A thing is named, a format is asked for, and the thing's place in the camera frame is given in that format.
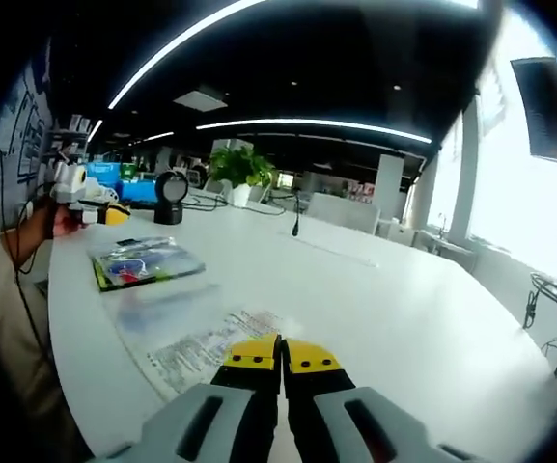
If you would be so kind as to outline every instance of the black ceiling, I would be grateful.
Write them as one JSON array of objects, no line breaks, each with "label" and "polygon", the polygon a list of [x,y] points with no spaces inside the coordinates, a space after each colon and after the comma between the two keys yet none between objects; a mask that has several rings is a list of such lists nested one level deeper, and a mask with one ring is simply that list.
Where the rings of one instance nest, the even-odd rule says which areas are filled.
[{"label": "black ceiling", "polygon": [[[155,51],[231,3],[234,0],[77,3],[52,41],[56,114],[103,119],[94,150],[120,145],[122,140],[113,137],[116,132],[137,139],[174,131],[173,137],[156,143],[200,154],[209,153],[213,139],[240,135],[273,154],[278,167],[303,169],[331,161],[336,175],[374,179],[381,149],[326,138],[432,159],[474,95],[499,17],[498,8],[491,6],[495,2],[482,0],[478,10],[447,0],[268,0],[184,43],[114,110],[107,109]],[[173,102],[200,85],[228,94],[224,96],[228,107],[202,113]],[[202,123],[258,118],[379,125],[432,142],[311,125],[195,129]],[[411,177],[417,175],[419,164],[419,157],[406,163]]]}]

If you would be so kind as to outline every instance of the white table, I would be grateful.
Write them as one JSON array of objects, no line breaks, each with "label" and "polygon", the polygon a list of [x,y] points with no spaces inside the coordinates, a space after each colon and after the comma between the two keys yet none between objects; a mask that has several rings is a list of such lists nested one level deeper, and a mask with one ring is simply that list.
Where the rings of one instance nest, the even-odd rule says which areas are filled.
[{"label": "white table", "polygon": [[[476,280],[446,259],[306,216],[293,238],[293,222],[290,212],[225,207],[185,210],[180,225],[167,227],[140,212],[124,225],[55,241],[53,351],[95,454],[137,439],[163,402],[103,309],[86,250],[147,235],[173,235],[207,264],[186,278],[219,283],[229,297],[297,320],[303,339],[331,350],[356,385],[424,422],[434,442],[514,461],[541,438],[557,408],[556,383],[538,347]],[[179,290],[184,282],[155,285]],[[272,461],[285,461],[276,447]]]}]

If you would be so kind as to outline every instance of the green plant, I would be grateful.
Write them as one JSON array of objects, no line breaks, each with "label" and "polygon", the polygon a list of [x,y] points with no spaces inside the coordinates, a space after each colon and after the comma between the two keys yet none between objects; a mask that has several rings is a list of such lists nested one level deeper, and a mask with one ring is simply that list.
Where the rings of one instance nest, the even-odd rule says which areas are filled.
[{"label": "green plant", "polygon": [[211,179],[230,180],[236,188],[244,183],[267,186],[271,183],[274,166],[260,154],[247,147],[235,150],[221,148],[214,151],[209,159]]}]

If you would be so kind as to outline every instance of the window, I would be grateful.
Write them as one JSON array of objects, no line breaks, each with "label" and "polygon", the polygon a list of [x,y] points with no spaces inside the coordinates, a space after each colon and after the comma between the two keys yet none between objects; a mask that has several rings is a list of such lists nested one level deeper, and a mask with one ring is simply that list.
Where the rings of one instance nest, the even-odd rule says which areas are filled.
[{"label": "window", "polygon": [[459,194],[462,154],[462,116],[456,120],[439,152],[432,191],[428,225],[447,231],[452,226],[454,206]]},{"label": "window", "polygon": [[530,154],[526,116],[511,65],[514,59],[541,56],[551,53],[538,34],[516,13],[507,12],[480,84],[483,126],[469,232],[532,268],[557,276],[557,163]]},{"label": "window", "polygon": [[278,174],[278,188],[289,188],[291,189],[293,185],[294,177],[291,174],[285,174],[281,172]]}]

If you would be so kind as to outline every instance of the blue box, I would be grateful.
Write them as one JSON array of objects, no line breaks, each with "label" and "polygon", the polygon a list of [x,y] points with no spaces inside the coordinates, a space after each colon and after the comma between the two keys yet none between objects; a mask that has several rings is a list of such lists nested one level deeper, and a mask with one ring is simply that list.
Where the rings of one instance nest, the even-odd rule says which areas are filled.
[{"label": "blue box", "polygon": [[87,177],[93,177],[100,185],[109,186],[120,179],[119,162],[88,162],[85,164]]},{"label": "blue box", "polygon": [[156,203],[154,180],[120,180],[115,187],[122,201],[143,201]]}]

